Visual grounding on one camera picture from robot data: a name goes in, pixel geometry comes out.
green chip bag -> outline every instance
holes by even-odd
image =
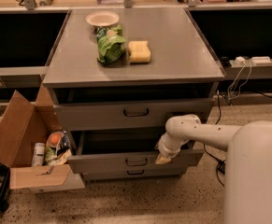
[[[125,52],[125,38],[122,37],[122,28],[117,27],[106,28],[98,27],[97,43],[100,63],[107,64],[117,61]]]

floor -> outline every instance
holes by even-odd
[[[272,99],[259,95],[221,99],[220,124],[244,125],[258,119],[272,120]],[[215,105],[208,123],[215,123]],[[225,153],[208,148],[220,159]],[[217,162],[205,154],[197,167],[182,177],[93,182],[85,189],[34,194],[12,190],[9,208],[0,223],[223,223],[224,187],[216,176]]]

white robotic arm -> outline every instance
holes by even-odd
[[[186,115],[169,119],[165,128],[157,147],[168,160],[188,140],[227,151],[225,224],[272,224],[272,121],[209,125]]]

open cardboard box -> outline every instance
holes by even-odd
[[[51,132],[60,131],[49,92],[41,87],[35,104],[15,91],[0,121],[0,162],[10,168],[10,188],[32,192],[82,189],[79,175],[69,164],[31,167],[35,143],[46,143]]]

white can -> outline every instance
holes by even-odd
[[[35,143],[32,167],[43,165],[44,152],[45,152],[45,144]]]

